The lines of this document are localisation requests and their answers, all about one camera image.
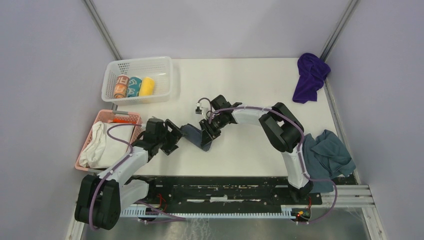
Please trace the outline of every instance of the gray floor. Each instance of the gray floor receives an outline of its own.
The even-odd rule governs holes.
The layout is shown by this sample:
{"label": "gray floor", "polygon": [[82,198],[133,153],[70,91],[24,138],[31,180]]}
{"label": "gray floor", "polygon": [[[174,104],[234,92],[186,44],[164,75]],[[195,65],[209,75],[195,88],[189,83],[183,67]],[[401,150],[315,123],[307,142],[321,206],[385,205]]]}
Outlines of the gray floor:
{"label": "gray floor", "polygon": [[[312,209],[312,218],[327,209]],[[370,240],[360,208],[335,209],[322,221],[296,226],[286,219],[190,219],[144,225],[121,218],[112,230],[91,231],[82,240]]]}

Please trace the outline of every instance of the dark blue cloth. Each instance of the dark blue cloth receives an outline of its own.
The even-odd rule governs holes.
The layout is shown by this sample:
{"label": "dark blue cloth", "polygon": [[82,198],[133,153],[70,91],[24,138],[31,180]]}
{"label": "dark blue cloth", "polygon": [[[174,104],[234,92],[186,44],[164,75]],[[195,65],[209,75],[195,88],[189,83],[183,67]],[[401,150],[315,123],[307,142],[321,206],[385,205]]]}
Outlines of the dark blue cloth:
{"label": "dark blue cloth", "polygon": [[[314,139],[311,134],[303,141],[303,158],[312,179],[334,179],[351,174],[356,166],[342,141],[330,130]],[[329,193],[333,185],[328,181],[314,181],[311,193]]]}
{"label": "dark blue cloth", "polygon": [[330,67],[312,53],[304,53],[297,61],[299,81],[293,94],[293,102],[304,104],[317,101],[317,91],[324,86]]}

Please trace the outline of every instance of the crumpled towel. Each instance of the crumpled towel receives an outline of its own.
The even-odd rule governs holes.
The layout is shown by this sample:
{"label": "crumpled towel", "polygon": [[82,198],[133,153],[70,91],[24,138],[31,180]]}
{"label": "crumpled towel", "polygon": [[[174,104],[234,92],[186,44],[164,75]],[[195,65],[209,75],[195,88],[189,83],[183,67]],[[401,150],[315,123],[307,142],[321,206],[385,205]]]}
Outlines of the crumpled towel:
{"label": "crumpled towel", "polygon": [[[107,130],[119,123],[96,122],[92,126],[92,140],[81,152],[79,165],[92,169],[109,168],[127,152],[128,145],[113,140],[107,136]],[[134,126],[117,126],[110,130],[110,134],[118,139],[129,142]]]}
{"label": "crumpled towel", "polygon": [[317,91],[324,86],[330,67],[312,53],[304,53],[297,61],[299,81],[293,94],[293,102],[304,104],[317,101]]}
{"label": "crumpled towel", "polygon": [[[324,130],[315,140],[311,134],[303,141],[303,158],[312,179],[334,179],[349,176],[356,165],[346,146],[330,130]],[[329,193],[333,185],[327,181],[314,181],[312,193]]]}

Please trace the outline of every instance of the white cable tray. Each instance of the white cable tray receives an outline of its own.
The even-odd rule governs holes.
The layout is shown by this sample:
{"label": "white cable tray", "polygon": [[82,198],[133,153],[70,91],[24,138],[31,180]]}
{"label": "white cable tray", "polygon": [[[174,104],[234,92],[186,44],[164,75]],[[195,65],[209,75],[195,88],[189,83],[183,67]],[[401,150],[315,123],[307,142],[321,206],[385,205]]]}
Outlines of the white cable tray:
{"label": "white cable tray", "polygon": [[[147,207],[142,204],[132,204],[120,213],[121,218],[157,218],[158,215],[146,214]],[[171,213],[174,216],[187,219],[295,219],[290,207],[282,207],[281,213]]]}

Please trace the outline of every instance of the pink plastic basket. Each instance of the pink plastic basket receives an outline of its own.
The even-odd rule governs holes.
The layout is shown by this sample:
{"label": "pink plastic basket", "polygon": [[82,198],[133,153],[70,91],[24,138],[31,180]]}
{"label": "pink plastic basket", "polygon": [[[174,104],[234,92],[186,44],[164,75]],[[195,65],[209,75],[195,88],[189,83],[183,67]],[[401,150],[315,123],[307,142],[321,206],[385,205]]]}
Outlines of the pink plastic basket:
{"label": "pink plastic basket", "polygon": [[[100,110],[97,114],[97,117],[94,120],[94,123],[97,123],[98,121],[104,122],[104,123],[112,123],[114,119],[121,120],[121,121],[128,121],[128,122],[135,122],[136,124],[141,125],[142,119],[140,117],[140,114],[136,112],[127,112],[127,111],[112,111],[112,110]],[[130,143],[133,143],[137,136],[143,131],[143,129],[139,126],[134,127],[134,131],[132,132],[131,141]],[[88,133],[87,140],[85,140],[84,145],[82,146],[81,152],[87,147],[87,145],[92,140],[92,130],[90,129],[90,132]],[[92,169],[83,167],[80,165],[80,156],[81,152],[78,155],[78,158],[76,159],[75,168],[82,171],[87,172],[101,172],[99,169]]]}

